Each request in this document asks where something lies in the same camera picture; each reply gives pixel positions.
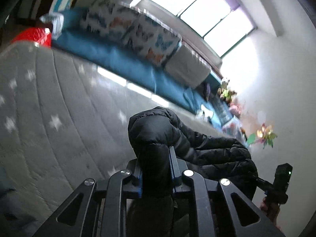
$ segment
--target bed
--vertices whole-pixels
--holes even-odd
[[[102,70],[33,42],[16,42],[0,54],[0,169],[15,190],[2,196],[0,212],[32,221],[8,221],[15,236],[31,236],[84,179],[109,178],[135,158],[129,117],[161,104]],[[168,107],[192,129],[222,135]]]

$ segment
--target orange butterfly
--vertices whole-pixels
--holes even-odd
[[[146,59],[153,60],[156,63],[159,63],[163,57],[163,54],[155,54],[151,48],[149,48],[148,54],[146,55]]]
[[[115,27],[115,26],[123,26],[123,28],[128,28],[130,25],[132,25],[131,20],[123,21],[119,17],[115,17],[114,20],[110,23],[110,28]]]

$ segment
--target red plastic bin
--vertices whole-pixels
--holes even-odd
[[[40,45],[50,47],[52,43],[52,34],[49,28],[30,27],[18,34],[11,42],[21,40],[37,42]]]

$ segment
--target metal screw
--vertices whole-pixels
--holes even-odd
[[[84,184],[89,186],[89,185],[93,185],[94,184],[94,180],[91,178],[88,178],[84,181]]]
[[[194,174],[194,172],[192,170],[185,170],[183,173],[186,176],[193,176],[193,174]]]
[[[230,185],[230,180],[223,178],[223,179],[221,179],[221,184],[224,186],[228,186],[228,185]]]
[[[129,175],[131,172],[128,170],[128,169],[123,169],[122,171],[121,171],[121,174],[122,175]]]

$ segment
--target blue sofa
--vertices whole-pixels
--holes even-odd
[[[197,91],[181,85],[162,68],[154,66],[121,45],[81,29],[80,18],[86,10],[86,8],[75,8],[62,12],[63,31],[57,40],[52,41],[53,47],[92,61],[191,113],[196,114],[203,104],[207,109],[214,111],[211,124],[221,131],[222,124],[214,107]],[[213,90],[217,90],[220,86],[220,79],[215,75],[208,76],[208,81],[211,82]]]

